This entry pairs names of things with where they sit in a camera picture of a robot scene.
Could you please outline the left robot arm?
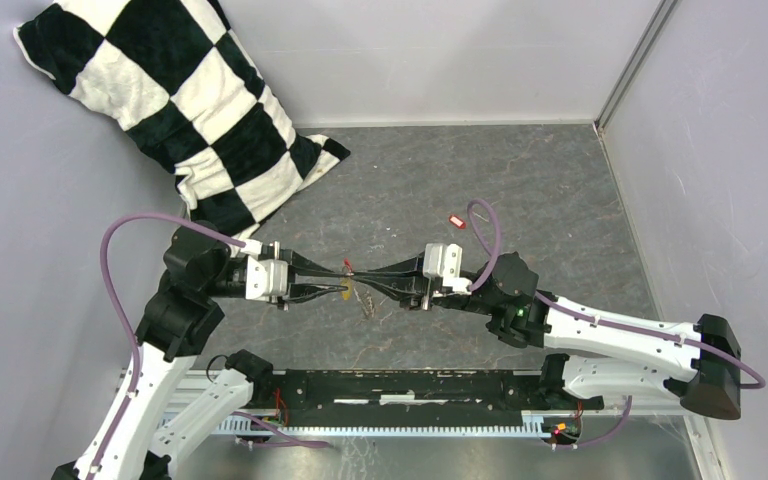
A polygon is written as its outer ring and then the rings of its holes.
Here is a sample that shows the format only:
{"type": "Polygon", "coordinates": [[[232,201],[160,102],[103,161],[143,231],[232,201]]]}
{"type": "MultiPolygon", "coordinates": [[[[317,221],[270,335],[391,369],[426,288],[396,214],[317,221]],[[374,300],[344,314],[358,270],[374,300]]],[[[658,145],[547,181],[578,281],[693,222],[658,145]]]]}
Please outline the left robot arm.
{"type": "Polygon", "coordinates": [[[279,245],[238,240],[208,223],[153,213],[177,225],[164,255],[168,278],[132,326],[116,293],[109,266],[114,233],[145,214],[117,219],[105,231],[99,259],[103,283],[130,344],[131,360],[99,430],[75,461],[57,467],[55,479],[171,479],[204,440],[242,407],[262,407],[274,394],[273,379],[232,356],[192,403],[171,422],[161,418],[177,387],[224,317],[213,287],[234,262],[242,261],[240,290],[247,300],[284,300],[289,266],[279,245]]]}

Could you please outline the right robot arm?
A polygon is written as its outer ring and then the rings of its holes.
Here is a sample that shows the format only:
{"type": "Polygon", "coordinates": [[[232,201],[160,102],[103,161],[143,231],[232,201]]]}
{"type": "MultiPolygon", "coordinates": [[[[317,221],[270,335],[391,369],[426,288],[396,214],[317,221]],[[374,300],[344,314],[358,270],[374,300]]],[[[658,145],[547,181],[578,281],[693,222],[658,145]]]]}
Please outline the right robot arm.
{"type": "Polygon", "coordinates": [[[695,322],[661,322],[587,307],[539,289],[537,273],[516,252],[477,272],[460,266],[460,253],[450,251],[348,276],[405,308],[484,315],[487,330],[515,348],[601,356],[595,365],[571,355],[546,358],[537,392],[551,408],[574,398],[658,396],[698,415],[741,418],[741,347],[727,319],[704,314],[695,322]]]}

